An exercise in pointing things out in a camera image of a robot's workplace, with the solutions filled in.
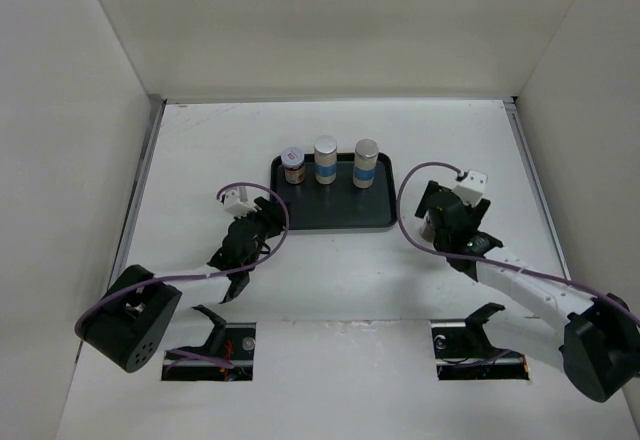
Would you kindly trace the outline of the white-lid dark spice jar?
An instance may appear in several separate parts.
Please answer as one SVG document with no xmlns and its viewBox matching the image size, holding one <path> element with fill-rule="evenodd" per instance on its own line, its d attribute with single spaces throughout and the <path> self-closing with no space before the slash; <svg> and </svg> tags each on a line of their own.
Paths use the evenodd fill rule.
<svg viewBox="0 0 640 440">
<path fill-rule="evenodd" d="M 424 217 L 424 222 L 420 229 L 420 237 L 428 243 L 432 243 L 434 241 L 435 229 L 428 214 Z"/>
</svg>

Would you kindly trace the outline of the white-lid orange-label sauce jar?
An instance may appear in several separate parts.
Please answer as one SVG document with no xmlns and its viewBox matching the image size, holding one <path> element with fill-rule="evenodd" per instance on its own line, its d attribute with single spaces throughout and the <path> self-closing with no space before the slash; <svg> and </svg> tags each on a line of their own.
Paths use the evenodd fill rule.
<svg viewBox="0 0 640 440">
<path fill-rule="evenodd" d="M 305 154 L 297 147 L 288 147 L 282 151 L 280 159 L 285 180 L 291 185 L 301 184 L 306 177 Z"/>
</svg>

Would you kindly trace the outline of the silver-lid blue-label grain bottle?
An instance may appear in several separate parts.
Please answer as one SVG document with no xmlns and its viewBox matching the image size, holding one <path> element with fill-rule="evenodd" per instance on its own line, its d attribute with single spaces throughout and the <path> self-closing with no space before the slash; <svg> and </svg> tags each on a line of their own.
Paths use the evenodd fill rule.
<svg viewBox="0 0 640 440">
<path fill-rule="evenodd" d="M 314 143 L 315 178 L 322 185 L 331 184 L 337 175 L 337 141 L 323 135 Z"/>
</svg>

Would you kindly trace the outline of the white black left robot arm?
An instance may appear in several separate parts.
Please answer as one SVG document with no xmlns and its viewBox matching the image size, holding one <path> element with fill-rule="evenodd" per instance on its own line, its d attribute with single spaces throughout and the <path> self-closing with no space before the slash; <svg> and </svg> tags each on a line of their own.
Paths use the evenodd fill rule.
<svg viewBox="0 0 640 440">
<path fill-rule="evenodd" d="M 127 373 L 140 370 L 160 348 L 174 313 L 186 293 L 178 285 L 194 282 L 214 303 L 236 299 L 250 282 L 250 273 L 274 255 L 283 243 L 290 218 L 286 203 L 275 193 L 257 197 L 249 211 L 236 216 L 220 248 L 203 273 L 158 276 L 140 265 L 127 267 L 105 295 L 76 321 L 74 332 Z"/>
</svg>

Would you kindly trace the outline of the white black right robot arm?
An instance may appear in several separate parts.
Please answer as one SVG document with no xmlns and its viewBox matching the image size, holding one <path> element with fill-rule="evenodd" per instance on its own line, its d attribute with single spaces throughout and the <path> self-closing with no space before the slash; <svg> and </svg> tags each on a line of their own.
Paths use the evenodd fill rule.
<svg viewBox="0 0 640 440">
<path fill-rule="evenodd" d="M 587 398 L 607 401 L 639 374 L 638 317 L 612 293 L 531 270 L 480 231 L 489 206 L 459 178 L 454 188 L 430 181 L 415 212 L 432 253 L 532 314 L 521 318 L 503 305 L 484 305 L 465 320 L 466 348 L 479 356 L 497 346 L 527 354 L 563 372 Z"/>
</svg>

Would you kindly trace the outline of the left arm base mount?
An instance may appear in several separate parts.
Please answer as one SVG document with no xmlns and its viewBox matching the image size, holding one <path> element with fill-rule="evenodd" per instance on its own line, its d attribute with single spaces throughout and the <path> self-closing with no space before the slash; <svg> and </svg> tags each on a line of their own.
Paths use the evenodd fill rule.
<svg viewBox="0 0 640 440">
<path fill-rule="evenodd" d="M 229 322 L 204 305 L 182 311 L 163 338 L 161 379 L 244 382 L 253 379 L 257 325 Z"/>
</svg>

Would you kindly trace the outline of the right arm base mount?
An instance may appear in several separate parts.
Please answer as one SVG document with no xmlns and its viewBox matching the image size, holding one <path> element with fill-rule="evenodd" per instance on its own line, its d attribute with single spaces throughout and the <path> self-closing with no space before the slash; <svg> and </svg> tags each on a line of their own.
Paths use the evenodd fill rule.
<svg viewBox="0 0 640 440">
<path fill-rule="evenodd" d="M 484 326 L 505 310 L 490 302 L 464 319 L 431 323 L 436 375 L 440 381 L 529 380 L 525 356 L 493 346 Z"/>
</svg>

